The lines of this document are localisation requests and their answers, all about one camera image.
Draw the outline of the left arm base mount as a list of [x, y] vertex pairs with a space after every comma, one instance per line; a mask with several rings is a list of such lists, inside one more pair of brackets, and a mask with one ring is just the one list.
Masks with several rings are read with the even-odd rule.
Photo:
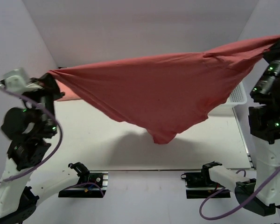
[[78, 181], [58, 193], [59, 198], [103, 198], [108, 185], [108, 171], [90, 171], [81, 162], [70, 163]]

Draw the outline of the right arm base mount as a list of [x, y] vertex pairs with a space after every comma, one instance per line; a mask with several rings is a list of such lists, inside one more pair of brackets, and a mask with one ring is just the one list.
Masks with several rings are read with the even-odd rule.
[[213, 161], [204, 164], [200, 172], [187, 172], [181, 175], [181, 179], [185, 181], [187, 199], [206, 199], [223, 189], [222, 185], [210, 180], [208, 171], [215, 166], [222, 164]]

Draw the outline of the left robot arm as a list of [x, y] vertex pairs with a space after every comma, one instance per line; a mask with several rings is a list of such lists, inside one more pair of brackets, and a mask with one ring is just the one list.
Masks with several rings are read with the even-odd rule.
[[27, 78], [12, 72], [0, 81], [0, 90], [20, 98], [24, 105], [9, 109], [0, 127], [11, 141], [0, 179], [0, 224], [21, 224], [39, 200], [27, 186], [31, 174], [52, 157], [63, 140], [54, 102], [65, 94], [49, 73]]

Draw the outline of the red t-shirt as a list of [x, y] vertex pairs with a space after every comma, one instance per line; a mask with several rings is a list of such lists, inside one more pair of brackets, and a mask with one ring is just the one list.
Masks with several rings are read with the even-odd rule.
[[50, 70], [65, 90], [117, 122], [145, 128], [156, 144], [205, 121], [226, 102], [280, 35], [196, 53], [174, 53]]

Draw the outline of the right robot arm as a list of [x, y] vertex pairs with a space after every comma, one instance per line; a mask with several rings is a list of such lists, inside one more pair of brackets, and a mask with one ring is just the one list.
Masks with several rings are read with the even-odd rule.
[[200, 179], [207, 186], [230, 190], [240, 208], [265, 217], [280, 209], [280, 39], [263, 58], [268, 67], [250, 92], [257, 106], [248, 109], [257, 177], [246, 178], [214, 161], [203, 165]]

